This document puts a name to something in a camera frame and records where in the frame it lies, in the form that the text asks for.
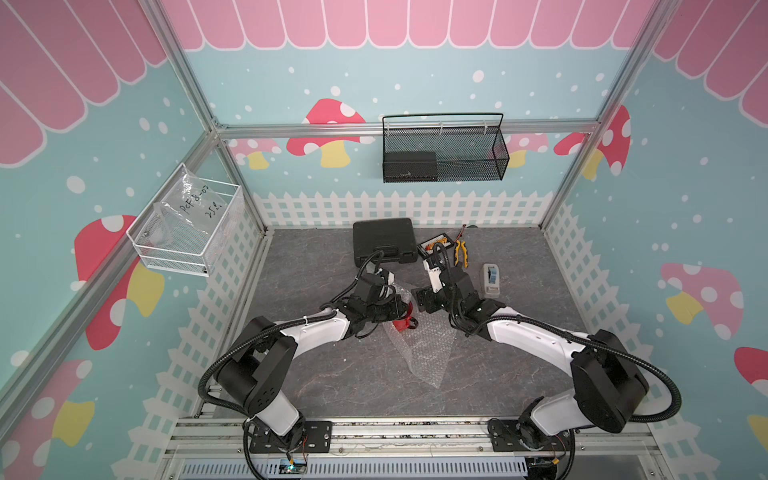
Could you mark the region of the clear bubble wrap sheet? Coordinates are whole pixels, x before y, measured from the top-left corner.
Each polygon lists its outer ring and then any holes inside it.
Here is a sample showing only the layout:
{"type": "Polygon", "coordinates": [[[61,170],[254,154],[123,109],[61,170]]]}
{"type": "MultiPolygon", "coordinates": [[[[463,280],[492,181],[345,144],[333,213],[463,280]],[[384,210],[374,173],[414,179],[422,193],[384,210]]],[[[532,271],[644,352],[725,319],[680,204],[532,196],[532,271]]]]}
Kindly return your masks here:
{"type": "Polygon", "coordinates": [[[410,293],[412,285],[396,283],[395,288],[404,302],[413,304],[412,316],[418,321],[418,326],[398,331],[394,322],[385,323],[384,332],[405,359],[410,372],[438,389],[448,367],[457,331],[451,328],[445,311],[418,311],[410,293]]]}

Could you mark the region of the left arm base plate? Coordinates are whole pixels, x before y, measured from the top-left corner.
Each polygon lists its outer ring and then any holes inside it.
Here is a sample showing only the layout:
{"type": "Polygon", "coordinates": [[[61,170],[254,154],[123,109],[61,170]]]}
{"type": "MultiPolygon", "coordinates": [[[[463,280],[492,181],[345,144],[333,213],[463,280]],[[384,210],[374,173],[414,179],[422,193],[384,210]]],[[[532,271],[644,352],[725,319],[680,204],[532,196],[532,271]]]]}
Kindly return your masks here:
{"type": "Polygon", "coordinates": [[[260,421],[249,428],[248,450],[254,454],[328,453],[332,436],[331,421],[300,419],[285,435],[278,435],[260,421]]]}

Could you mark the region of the red mug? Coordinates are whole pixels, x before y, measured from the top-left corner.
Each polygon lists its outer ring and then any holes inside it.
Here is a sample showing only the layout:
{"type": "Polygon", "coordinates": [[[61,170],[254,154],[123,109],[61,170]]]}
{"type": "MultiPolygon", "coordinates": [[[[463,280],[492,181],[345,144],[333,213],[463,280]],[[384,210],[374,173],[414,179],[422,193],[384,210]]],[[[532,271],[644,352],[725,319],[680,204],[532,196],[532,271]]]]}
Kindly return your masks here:
{"type": "Polygon", "coordinates": [[[392,324],[397,332],[417,329],[419,322],[413,317],[413,304],[409,303],[406,313],[400,319],[393,321],[392,324]]]}

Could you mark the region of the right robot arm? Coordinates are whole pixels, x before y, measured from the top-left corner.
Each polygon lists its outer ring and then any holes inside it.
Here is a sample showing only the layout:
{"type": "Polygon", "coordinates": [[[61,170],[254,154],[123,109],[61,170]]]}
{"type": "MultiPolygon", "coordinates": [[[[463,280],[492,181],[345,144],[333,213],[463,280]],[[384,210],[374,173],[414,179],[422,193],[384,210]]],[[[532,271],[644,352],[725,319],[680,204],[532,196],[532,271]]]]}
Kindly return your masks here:
{"type": "Polygon", "coordinates": [[[452,326],[466,336],[515,347],[571,378],[571,388],[533,400],[518,417],[514,431],[528,450],[541,450],[571,430],[598,428],[618,434],[629,423],[662,422],[682,407],[674,381],[628,353],[612,332],[564,330],[483,298],[459,267],[432,271],[429,286],[413,290],[412,297],[422,312],[447,312],[452,326]]]}

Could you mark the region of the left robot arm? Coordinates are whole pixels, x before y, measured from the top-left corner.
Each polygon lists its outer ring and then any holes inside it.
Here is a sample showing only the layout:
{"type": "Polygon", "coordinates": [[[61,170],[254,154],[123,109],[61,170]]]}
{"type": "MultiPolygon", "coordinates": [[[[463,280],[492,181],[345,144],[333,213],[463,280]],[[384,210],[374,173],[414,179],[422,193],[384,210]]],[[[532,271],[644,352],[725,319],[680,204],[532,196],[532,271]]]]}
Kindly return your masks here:
{"type": "Polygon", "coordinates": [[[205,370],[197,394],[242,415],[246,441],[266,430],[272,445],[292,453],[308,436],[304,415],[282,391],[293,360],[325,344],[362,339],[366,325],[404,320],[412,310],[390,281],[358,279],[315,314],[281,324],[256,317],[205,370]]]}

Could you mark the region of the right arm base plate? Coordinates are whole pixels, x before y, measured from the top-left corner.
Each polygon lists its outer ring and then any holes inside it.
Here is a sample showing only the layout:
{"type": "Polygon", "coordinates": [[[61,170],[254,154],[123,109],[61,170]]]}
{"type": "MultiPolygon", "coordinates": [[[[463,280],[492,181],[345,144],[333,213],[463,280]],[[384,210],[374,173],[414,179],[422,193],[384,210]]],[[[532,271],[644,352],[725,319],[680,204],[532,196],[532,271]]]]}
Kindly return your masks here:
{"type": "Polygon", "coordinates": [[[563,433],[545,436],[532,424],[517,419],[491,418],[487,432],[494,452],[545,452],[565,454],[570,449],[569,438],[563,433]]]}

